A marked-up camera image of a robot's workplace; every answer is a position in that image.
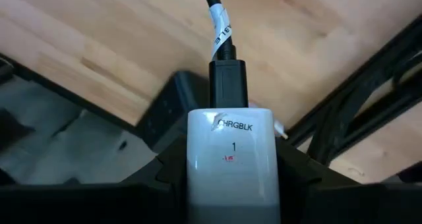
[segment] label tag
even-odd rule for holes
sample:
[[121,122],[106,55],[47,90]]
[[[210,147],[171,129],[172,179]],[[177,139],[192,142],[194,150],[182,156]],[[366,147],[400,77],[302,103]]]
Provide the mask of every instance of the label tag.
[[258,121],[254,117],[233,113],[215,115],[206,151],[214,161],[213,169],[220,166],[219,173],[233,177],[244,172],[256,173],[258,133]]
[[212,5],[210,7],[210,14],[216,33],[212,50],[212,57],[214,57],[218,48],[231,36],[231,25],[227,10],[223,8],[221,3]]

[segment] white cable label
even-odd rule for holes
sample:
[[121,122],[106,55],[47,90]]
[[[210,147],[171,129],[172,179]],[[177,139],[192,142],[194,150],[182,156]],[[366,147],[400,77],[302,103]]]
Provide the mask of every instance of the white cable label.
[[210,7],[210,14],[216,33],[214,48],[212,50],[212,57],[214,57],[218,48],[231,36],[231,25],[227,10],[223,8],[221,3],[212,5]]

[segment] white power adapter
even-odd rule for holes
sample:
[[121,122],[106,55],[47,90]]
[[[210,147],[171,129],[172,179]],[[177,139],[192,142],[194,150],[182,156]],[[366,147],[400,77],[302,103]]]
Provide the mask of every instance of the white power adapter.
[[271,110],[189,113],[189,223],[280,223],[278,189]]

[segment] wooden desk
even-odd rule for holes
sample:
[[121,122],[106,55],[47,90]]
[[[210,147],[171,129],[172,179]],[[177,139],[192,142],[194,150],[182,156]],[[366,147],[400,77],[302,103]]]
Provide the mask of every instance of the wooden desk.
[[[250,98],[293,125],[422,13],[422,0],[222,0]],[[175,70],[206,75],[205,0],[0,0],[0,52],[135,124]],[[422,159],[422,106],[333,161],[361,182]]]

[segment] black usb connector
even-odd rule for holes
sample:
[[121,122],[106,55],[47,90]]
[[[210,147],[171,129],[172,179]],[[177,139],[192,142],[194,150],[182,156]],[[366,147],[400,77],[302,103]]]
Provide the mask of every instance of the black usb connector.
[[210,63],[210,107],[248,107],[246,65],[243,60]]

